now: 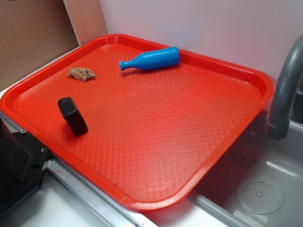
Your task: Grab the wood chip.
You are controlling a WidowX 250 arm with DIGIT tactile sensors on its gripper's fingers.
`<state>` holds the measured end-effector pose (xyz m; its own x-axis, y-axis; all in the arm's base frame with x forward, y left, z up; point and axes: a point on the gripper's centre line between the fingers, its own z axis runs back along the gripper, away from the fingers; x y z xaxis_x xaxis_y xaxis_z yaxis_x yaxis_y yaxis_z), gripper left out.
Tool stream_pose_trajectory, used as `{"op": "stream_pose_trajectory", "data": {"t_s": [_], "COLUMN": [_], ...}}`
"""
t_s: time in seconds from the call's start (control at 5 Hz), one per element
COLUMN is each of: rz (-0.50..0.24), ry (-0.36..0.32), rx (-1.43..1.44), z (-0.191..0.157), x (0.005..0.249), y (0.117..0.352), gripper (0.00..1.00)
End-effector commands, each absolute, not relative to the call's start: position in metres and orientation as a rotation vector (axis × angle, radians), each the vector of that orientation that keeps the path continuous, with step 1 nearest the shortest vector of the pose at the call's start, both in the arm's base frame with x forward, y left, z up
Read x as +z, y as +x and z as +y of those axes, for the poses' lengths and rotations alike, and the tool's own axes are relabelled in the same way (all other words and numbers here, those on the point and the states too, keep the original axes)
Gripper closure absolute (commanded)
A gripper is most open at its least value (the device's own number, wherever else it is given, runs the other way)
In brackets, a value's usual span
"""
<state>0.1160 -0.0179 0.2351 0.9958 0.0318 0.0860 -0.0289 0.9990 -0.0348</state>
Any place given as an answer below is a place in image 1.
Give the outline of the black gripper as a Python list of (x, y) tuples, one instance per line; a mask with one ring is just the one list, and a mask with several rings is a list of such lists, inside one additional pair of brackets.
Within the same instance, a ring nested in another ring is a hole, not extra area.
[[(62, 117), (76, 137), (88, 127), (71, 97), (58, 100)], [(11, 132), (0, 121), (0, 211), (9, 213), (37, 193), (50, 151), (29, 132)]]

